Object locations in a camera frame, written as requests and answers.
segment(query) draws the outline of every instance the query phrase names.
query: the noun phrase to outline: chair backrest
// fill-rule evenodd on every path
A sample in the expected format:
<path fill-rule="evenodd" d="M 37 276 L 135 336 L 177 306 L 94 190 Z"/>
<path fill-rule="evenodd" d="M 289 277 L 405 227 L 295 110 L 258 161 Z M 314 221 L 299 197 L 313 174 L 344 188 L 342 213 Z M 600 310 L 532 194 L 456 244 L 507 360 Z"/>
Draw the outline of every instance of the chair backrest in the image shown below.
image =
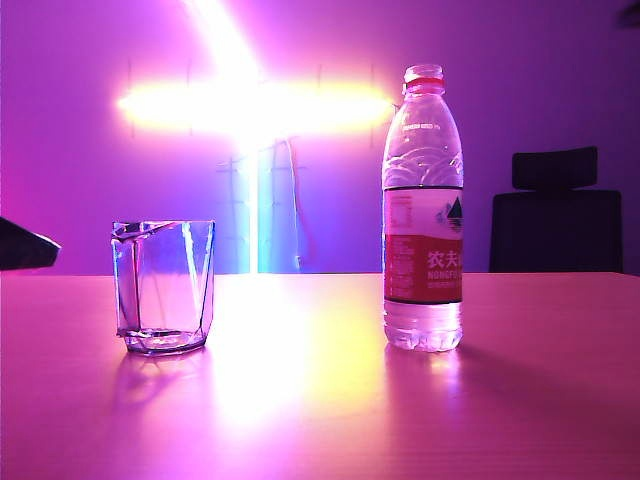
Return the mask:
<path fill-rule="evenodd" d="M 491 272 L 622 272 L 621 195 L 572 190 L 595 183 L 595 148 L 588 149 L 584 163 L 576 154 L 580 150 L 568 152 L 571 160 L 559 176 L 552 166 L 565 152 L 514 155 L 514 186 L 540 190 L 494 197 Z"/>

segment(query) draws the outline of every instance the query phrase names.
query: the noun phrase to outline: bright light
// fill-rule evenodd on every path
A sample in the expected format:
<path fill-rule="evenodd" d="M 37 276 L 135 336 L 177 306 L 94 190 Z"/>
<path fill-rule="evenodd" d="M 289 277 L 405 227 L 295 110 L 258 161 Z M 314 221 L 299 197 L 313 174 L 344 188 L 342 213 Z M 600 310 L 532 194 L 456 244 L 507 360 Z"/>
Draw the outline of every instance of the bright light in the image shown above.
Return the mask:
<path fill-rule="evenodd" d="M 218 421 L 233 435 L 255 434 L 303 394 L 309 309 L 285 287 L 284 277 L 265 275 L 230 275 L 217 286 L 215 315 L 223 321 L 208 342 Z"/>
<path fill-rule="evenodd" d="M 361 84 L 266 83 L 248 43 L 218 0 L 183 0 L 211 51 L 213 80 L 153 83 L 118 101 L 137 128 L 221 133 L 246 158 L 249 182 L 249 271 L 258 271 L 258 150 L 277 138 L 366 130 L 391 118 L 392 102 Z"/>
<path fill-rule="evenodd" d="M 249 95 L 227 81 L 142 85 L 118 107 L 138 127 L 225 133 L 258 147 L 292 135 L 368 129 L 392 114 L 381 92 L 357 84 L 327 84 L 320 91 L 302 82 L 256 84 L 252 90 Z"/>
<path fill-rule="evenodd" d="M 231 15 L 217 0 L 184 0 L 218 67 L 218 76 L 258 83 L 260 67 Z"/>

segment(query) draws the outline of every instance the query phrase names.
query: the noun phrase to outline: bottle label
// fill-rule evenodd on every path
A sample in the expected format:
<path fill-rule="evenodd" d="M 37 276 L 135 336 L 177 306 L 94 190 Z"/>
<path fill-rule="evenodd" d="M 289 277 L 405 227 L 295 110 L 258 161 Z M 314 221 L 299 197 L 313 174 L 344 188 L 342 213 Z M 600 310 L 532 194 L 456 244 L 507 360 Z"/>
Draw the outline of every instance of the bottle label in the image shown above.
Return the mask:
<path fill-rule="evenodd" d="M 438 304 L 462 300 L 462 189 L 385 190 L 384 297 Z"/>

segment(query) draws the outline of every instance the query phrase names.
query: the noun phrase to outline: glass cup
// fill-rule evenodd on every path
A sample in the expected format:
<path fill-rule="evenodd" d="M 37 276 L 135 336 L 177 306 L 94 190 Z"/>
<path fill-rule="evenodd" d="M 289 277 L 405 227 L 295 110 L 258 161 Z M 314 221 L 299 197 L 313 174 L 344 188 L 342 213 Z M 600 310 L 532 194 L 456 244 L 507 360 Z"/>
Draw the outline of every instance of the glass cup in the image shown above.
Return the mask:
<path fill-rule="evenodd" d="M 129 351 L 186 352 L 213 320 L 215 222 L 114 222 L 117 335 Z"/>

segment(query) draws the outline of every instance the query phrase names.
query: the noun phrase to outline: cross-shaped light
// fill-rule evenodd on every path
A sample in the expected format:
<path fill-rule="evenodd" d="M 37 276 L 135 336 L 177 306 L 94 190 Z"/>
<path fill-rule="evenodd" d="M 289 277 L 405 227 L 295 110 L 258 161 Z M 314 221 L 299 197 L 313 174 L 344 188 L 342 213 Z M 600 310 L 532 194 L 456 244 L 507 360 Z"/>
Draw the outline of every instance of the cross-shaped light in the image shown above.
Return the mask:
<path fill-rule="evenodd" d="M 249 271 L 258 271 L 259 148 L 303 133 L 344 133 L 389 117 L 391 101 L 362 84 L 265 81 L 260 65 L 219 0 L 183 0 L 211 51 L 215 78 L 133 86 L 118 107 L 138 128 L 230 135 L 247 157 Z"/>

